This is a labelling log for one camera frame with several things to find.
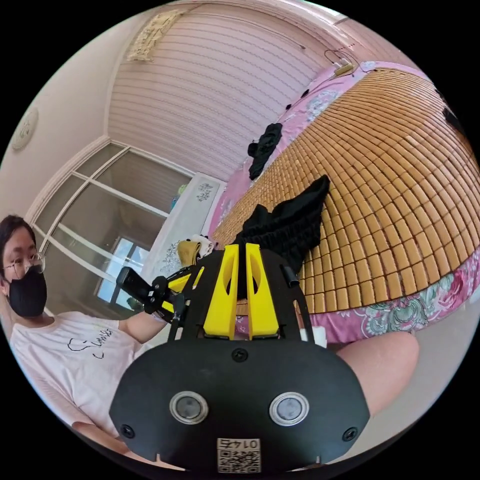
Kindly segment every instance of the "person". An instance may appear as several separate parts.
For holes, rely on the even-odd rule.
[[[74,311],[51,317],[44,312],[45,258],[33,229],[9,215],[0,222],[0,288],[11,309],[10,347],[25,376],[54,414],[85,437],[130,458],[109,407],[128,366],[166,325],[145,312],[122,321]]]
[[[109,408],[123,373],[165,323],[145,312],[122,321],[80,312],[51,317],[44,312],[44,269],[45,258],[32,228],[19,216],[4,218],[0,222],[0,289],[11,309],[10,346],[25,376],[74,430],[118,453],[152,463],[120,440]],[[374,416],[408,385],[419,345],[413,335],[397,331],[351,343],[337,355],[356,374]],[[153,463],[176,468],[159,458]]]

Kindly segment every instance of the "qr code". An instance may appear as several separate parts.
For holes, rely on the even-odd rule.
[[[224,474],[258,474],[261,472],[259,440],[219,438],[218,472]]]

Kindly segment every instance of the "pink floral bedsheet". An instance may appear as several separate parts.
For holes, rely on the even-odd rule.
[[[331,79],[333,68],[323,71],[309,85],[308,95],[292,104],[278,119],[282,138],[263,172],[333,101],[376,67],[403,70],[428,80],[421,71],[388,62],[363,62],[354,75],[334,79]],[[212,217],[209,236],[213,236],[217,226],[254,184],[249,178],[251,164],[252,159],[247,158],[228,181]],[[473,295],[480,296],[480,247],[454,272],[414,295],[362,308],[315,313],[310,318],[314,326],[325,327],[329,343],[348,343],[386,332],[421,330],[447,317]],[[248,318],[237,317],[237,334],[247,336],[248,331]]]

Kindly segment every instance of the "yellow mount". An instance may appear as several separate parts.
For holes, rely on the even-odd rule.
[[[252,340],[254,337],[273,337],[278,334],[279,322],[259,245],[247,243],[245,254],[249,338]],[[208,337],[234,339],[239,260],[239,246],[227,245],[210,307],[203,324],[203,330]],[[197,286],[204,269],[205,267],[200,269],[193,283],[194,288]],[[176,278],[168,283],[168,288],[179,293],[183,290],[189,278],[190,273]],[[163,302],[162,307],[171,313],[174,312],[173,305],[169,302]]]

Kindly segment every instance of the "bamboo mat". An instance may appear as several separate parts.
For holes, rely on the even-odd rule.
[[[322,240],[299,274],[310,313],[419,292],[480,244],[480,171],[428,81],[369,73],[332,103],[233,207],[213,237],[231,243],[257,204],[271,211],[323,174]],[[247,315],[240,302],[238,315]]]

